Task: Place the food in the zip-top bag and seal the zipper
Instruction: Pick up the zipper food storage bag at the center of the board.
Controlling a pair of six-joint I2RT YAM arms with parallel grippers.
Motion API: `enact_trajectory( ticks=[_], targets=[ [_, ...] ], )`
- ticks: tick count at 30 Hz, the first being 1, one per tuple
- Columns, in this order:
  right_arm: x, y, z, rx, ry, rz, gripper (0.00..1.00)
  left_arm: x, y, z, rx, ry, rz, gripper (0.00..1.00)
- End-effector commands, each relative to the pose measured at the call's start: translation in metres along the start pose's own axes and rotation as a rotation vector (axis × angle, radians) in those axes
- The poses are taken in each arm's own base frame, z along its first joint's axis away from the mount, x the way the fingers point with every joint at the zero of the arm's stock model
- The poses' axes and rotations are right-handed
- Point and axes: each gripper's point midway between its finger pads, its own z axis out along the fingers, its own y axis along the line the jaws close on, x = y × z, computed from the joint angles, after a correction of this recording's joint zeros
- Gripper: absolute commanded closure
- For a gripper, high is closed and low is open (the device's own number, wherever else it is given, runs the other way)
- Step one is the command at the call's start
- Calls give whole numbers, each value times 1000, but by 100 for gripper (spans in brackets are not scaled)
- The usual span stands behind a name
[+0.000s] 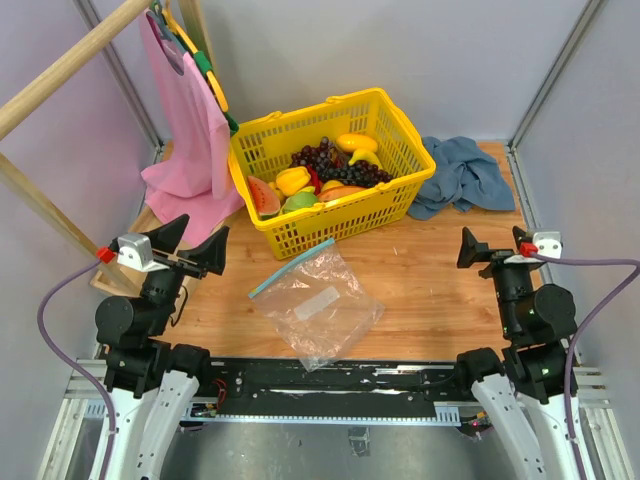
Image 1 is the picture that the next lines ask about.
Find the yellow bell pepper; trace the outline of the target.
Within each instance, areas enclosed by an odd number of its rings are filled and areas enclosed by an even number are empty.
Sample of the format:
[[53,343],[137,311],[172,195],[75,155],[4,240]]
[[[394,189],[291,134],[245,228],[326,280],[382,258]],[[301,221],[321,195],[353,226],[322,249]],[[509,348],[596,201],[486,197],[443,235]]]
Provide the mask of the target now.
[[299,166],[282,170],[275,179],[276,187],[286,196],[290,197],[304,188],[311,180],[311,175],[306,167]]

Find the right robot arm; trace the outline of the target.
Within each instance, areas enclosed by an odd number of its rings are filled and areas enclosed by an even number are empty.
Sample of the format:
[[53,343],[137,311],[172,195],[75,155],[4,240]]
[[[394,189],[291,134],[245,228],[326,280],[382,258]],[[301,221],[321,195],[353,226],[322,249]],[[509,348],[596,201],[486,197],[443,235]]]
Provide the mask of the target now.
[[562,253],[557,232],[513,230],[513,250],[492,249],[463,228],[460,269],[484,264],[493,282],[509,343],[458,355],[453,387],[488,414],[519,479],[592,479],[581,431],[577,382],[564,341],[576,333],[572,294],[556,285],[534,287],[533,271]]

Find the clear zip top bag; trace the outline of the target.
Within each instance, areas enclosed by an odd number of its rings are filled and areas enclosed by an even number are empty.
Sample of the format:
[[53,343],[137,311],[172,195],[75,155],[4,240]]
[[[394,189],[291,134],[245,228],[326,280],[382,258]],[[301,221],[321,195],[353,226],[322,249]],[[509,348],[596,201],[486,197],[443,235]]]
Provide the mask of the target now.
[[308,372],[342,359],[385,311],[366,293],[334,239],[284,265],[248,297]]

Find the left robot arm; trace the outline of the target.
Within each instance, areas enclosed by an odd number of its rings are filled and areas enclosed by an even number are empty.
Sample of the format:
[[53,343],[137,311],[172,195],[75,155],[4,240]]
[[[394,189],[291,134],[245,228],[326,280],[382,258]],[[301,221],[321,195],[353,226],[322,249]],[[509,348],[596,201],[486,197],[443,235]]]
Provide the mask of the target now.
[[220,275],[229,229],[218,228],[199,246],[179,247],[189,222],[183,214],[144,233],[129,233],[100,250],[105,262],[144,274],[134,297],[110,296],[95,313],[97,340],[107,347],[103,421],[93,479],[157,479],[175,431],[194,396],[207,393],[214,371],[208,350],[160,340],[179,319],[185,278]]

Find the yellow banana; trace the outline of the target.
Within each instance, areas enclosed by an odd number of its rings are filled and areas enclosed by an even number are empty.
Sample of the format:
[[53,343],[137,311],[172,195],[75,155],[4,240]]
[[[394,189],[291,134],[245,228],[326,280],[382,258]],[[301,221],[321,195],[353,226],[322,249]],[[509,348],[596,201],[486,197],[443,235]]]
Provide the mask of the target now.
[[360,170],[376,171],[382,168],[378,156],[373,151],[364,148],[357,149],[352,153],[348,165]]

